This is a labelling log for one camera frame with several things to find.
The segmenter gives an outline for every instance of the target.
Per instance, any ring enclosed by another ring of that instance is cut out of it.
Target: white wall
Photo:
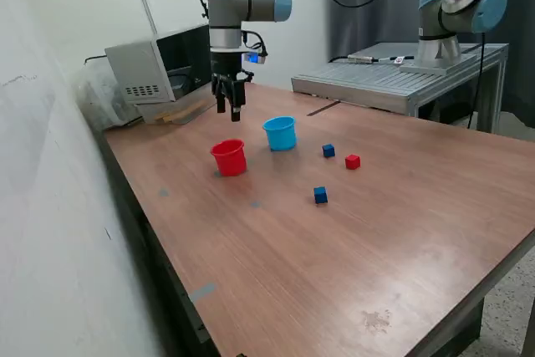
[[[0,15],[0,355],[164,355],[92,136],[24,0]]]
[[[203,21],[198,0],[149,0],[161,32]],[[88,56],[150,33],[140,0],[29,0],[71,75]],[[255,66],[255,82],[291,88],[290,78],[328,58],[326,0],[294,0],[286,23],[256,23],[270,53],[267,64]]]

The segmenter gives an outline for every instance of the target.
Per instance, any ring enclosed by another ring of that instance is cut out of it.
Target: red cube
[[[350,155],[345,158],[345,167],[354,171],[355,169],[360,168],[360,156]]]

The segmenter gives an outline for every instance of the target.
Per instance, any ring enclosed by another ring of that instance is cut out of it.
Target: metal platform
[[[475,46],[476,43],[461,45],[463,52],[475,57],[446,76],[403,73],[393,64],[338,61],[293,77],[293,91],[418,117],[421,106],[478,75],[481,48]],[[356,54],[380,59],[413,55],[417,49],[417,43],[379,43]],[[504,43],[489,43],[485,47],[478,130],[494,132],[497,128],[508,49]]]

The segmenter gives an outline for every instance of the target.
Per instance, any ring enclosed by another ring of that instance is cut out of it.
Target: blue light
[[[251,63],[258,63],[258,54],[251,52],[247,54],[247,61]]]

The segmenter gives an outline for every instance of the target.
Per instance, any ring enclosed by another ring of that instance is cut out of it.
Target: gray curtain
[[[339,1],[356,4],[367,0]],[[378,0],[359,9],[341,8],[329,1],[330,56],[353,53],[378,42],[416,42],[418,1]],[[459,39],[480,41],[474,35],[460,35]],[[535,0],[509,0],[506,17],[487,35],[487,42],[510,44],[502,109],[535,127]]]

